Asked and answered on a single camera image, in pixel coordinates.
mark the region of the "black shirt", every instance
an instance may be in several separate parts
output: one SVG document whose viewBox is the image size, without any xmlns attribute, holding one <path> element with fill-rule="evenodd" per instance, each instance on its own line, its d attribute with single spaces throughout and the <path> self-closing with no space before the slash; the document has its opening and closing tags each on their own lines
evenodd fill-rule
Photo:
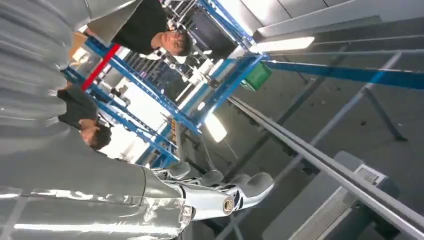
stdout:
<svg viewBox="0 0 424 240">
<path fill-rule="evenodd" d="M 66 113 L 58 117 L 59 121 L 80 130 L 81 119 L 97 120 L 96 102 L 80 86 L 71 85 L 66 90 L 57 91 L 57 96 L 66 102 Z"/>
<path fill-rule="evenodd" d="M 113 42 L 139 54 L 149 55 L 153 37 L 167 31 L 167 15 L 159 0 L 143 0 Z"/>
</svg>

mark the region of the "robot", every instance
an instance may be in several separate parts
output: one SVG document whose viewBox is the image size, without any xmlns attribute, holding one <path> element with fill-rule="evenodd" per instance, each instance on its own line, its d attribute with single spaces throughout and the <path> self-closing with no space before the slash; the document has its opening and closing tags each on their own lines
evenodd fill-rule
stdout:
<svg viewBox="0 0 424 240">
<path fill-rule="evenodd" d="M 87 147 L 58 122 L 66 111 L 72 32 L 140 0 L 0 1 L 0 239 L 167 240 L 191 221 L 258 204 L 274 183 L 266 173 L 223 183 L 188 165 L 148 169 Z"/>
</svg>

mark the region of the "person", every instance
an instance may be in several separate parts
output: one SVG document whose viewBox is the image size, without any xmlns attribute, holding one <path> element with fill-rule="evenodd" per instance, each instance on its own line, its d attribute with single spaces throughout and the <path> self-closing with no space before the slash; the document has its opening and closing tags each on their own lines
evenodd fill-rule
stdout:
<svg viewBox="0 0 424 240">
<path fill-rule="evenodd" d="M 185 30 L 168 30 L 167 13 L 159 0 L 143 0 L 113 39 L 143 55 L 164 48 L 174 56 L 188 56 L 193 40 Z"/>
<path fill-rule="evenodd" d="M 98 151 L 111 142 L 111 129 L 98 122 L 97 105 L 80 86 L 68 82 L 57 96 L 66 103 L 66 113 L 59 121 L 78 129 L 88 146 Z"/>
</svg>

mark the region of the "red beam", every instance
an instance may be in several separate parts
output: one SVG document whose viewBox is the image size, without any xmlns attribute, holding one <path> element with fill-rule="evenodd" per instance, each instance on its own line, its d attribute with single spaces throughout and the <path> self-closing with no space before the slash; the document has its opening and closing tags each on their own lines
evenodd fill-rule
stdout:
<svg viewBox="0 0 424 240">
<path fill-rule="evenodd" d="M 94 82 L 97 76 L 102 72 L 102 70 L 106 67 L 109 61 L 115 56 L 115 53 L 119 50 L 121 46 L 119 44 L 114 43 L 110 50 L 104 55 L 103 60 L 100 64 L 94 69 L 94 71 L 90 74 L 87 80 L 82 85 L 82 90 L 86 90 L 90 87 L 90 85 Z"/>
</svg>

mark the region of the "dark hair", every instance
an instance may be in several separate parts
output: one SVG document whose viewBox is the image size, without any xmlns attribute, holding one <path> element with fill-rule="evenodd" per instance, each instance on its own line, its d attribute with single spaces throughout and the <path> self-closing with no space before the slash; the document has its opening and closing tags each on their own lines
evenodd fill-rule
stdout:
<svg viewBox="0 0 424 240">
<path fill-rule="evenodd" d="M 181 47 L 181 51 L 179 51 L 177 55 L 185 57 L 192 53 L 193 39 L 186 30 L 179 31 L 179 34 L 179 46 Z"/>
<path fill-rule="evenodd" d="M 94 133 L 90 147 L 94 150 L 100 150 L 111 142 L 112 131 L 109 127 L 100 123 L 97 123 L 96 127 L 98 127 L 98 130 Z"/>
</svg>

